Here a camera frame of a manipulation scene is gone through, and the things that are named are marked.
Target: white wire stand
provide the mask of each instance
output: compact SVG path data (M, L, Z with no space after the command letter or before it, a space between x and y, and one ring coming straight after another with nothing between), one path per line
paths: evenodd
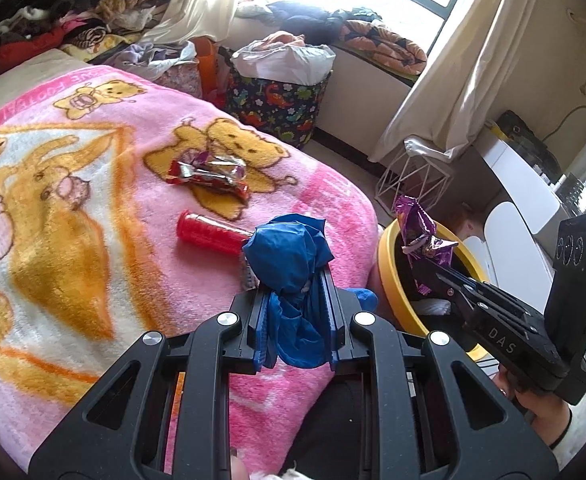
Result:
M414 147L425 149L416 151ZM375 186L375 201L392 217L395 216L395 200L406 194L415 197L428 211L442 198L454 176L448 164L424 155L436 150L431 143L411 136L400 145L391 164Z

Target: sheer curtain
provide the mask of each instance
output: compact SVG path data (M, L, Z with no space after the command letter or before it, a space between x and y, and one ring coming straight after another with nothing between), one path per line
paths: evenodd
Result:
M208 36L223 40L235 13L237 0L171 0L162 23L149 30L144 38L155 43L175 43Z
M516 57L535 0L458 0L426 70L375 146L374 162L406 137L450 162L480 132Z

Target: bed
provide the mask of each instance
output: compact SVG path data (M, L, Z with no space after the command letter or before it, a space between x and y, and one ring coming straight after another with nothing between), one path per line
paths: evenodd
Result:
M164 182L173 158L204 148L247 162L247 203ZM58 50L0 76L0 478L28 469L141 333L193 330L241 290L238 261L177 240L185 209L245 229L326 218L338 286L364 286L374 262L356 186L211 104ZM231 445L251 472L278 471L330 379L282 363L233 378Z

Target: metal bolt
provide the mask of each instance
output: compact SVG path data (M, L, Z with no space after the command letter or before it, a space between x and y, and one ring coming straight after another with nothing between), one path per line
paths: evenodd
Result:
M358 312L355 315L355 322L362 326L368 326L375 323L375 316L370 312Z
M146 332L142 336L142 343L148 346L157 345L162 341L162 334L159 332Z
M429 338L431 339L431 341L433 341L434 344L438 346L448 345L449 341L451 341L449 334L447 334L446 332L441 332L440 330L436 330L436 332L431 332L429 334Z
M224 326L234 325L237 323L238 319L237 314L234 314L233 312L223 312L217 316L217 322Z

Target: purple wrapper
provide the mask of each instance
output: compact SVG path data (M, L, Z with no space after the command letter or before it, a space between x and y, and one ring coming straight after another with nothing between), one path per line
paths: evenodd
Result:
M431 258L438 265L451 266L453 248L457 242L450 242L436 237L437 225L435 221L422 209L422 206L411 196L401 195L395 201L395 214L400 226L400 234L404 246L402 252L406 254L411 268L417 258ZM415 280L418 292L423 295L431 289Z

